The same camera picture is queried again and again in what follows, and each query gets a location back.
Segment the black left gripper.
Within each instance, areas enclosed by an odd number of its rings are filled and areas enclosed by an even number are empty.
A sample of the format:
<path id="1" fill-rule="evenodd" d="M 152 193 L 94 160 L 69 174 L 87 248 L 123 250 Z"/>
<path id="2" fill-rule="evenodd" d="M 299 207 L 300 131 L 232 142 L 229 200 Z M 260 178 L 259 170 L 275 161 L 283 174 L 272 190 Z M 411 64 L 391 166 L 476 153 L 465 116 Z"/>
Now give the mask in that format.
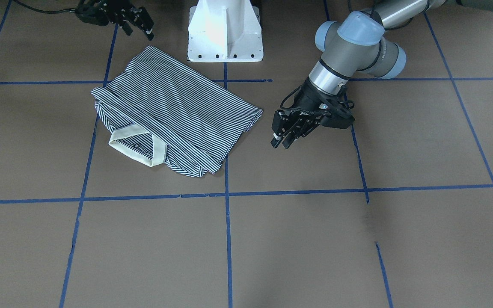
<path id="1" fill-rule="evenodd" d="M 288 149 L 299 138 L 305 138 L 320 125 L 348 129 L 355 121 L 351 113 L 352 100 L 346 100 L 346 85 L 339 86 L 336 95 L 318 89 L 309 78 L 287 95 L 274 113 L 272 121 L 274 148 Z"/>

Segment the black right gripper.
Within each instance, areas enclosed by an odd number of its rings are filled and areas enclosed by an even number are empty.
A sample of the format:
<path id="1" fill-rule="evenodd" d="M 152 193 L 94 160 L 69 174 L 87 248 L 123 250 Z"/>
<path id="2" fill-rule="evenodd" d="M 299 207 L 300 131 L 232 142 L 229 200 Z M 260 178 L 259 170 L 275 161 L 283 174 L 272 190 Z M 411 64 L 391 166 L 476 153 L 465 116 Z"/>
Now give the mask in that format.
<path id="1" fill-rule="evenodd" d="M 153 40 L 154 22 L 144 6 L 135 6 L 129 0 L 81 0 L 74 9 L 80 21 L 97 26 L 117 25 L 126 35 L 136 27 Z"/>

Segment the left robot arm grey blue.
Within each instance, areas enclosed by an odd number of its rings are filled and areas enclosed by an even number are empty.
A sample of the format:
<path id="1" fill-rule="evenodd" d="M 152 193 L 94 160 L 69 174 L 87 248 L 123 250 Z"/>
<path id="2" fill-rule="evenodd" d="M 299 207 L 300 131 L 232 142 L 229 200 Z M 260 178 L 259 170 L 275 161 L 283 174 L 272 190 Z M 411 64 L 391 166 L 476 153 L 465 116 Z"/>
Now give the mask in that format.
<path id="1" fill-rule="evenodd" d="M 407 56 L 385 33 L 444 4 L 493 12 L 493 0 L 375 0 L 368 8 L 352 10 L 341 23 L 321 24 L 315 35 L 321 57 L 303 84 L 289 94 L 293 103 L 280 104 L 275 111 L 272 147 L 290 148 L 320 126 L 350 128 L 355 121 L 354 102 L 345 99 L 350 78 L 356 72 L 383 80 L 398 76 Z"/>

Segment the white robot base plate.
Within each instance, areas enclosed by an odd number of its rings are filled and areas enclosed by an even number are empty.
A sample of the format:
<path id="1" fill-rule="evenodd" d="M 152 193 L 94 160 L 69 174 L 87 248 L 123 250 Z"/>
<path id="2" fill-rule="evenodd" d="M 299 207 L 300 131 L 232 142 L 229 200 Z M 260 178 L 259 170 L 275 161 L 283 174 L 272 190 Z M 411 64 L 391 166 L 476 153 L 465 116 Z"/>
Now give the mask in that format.
<path id="1" fill-rule="evenodd" d="M 188 61 L 260 62 L 263 58 L 259 0 L 199 0 L 189 9 Z"/>

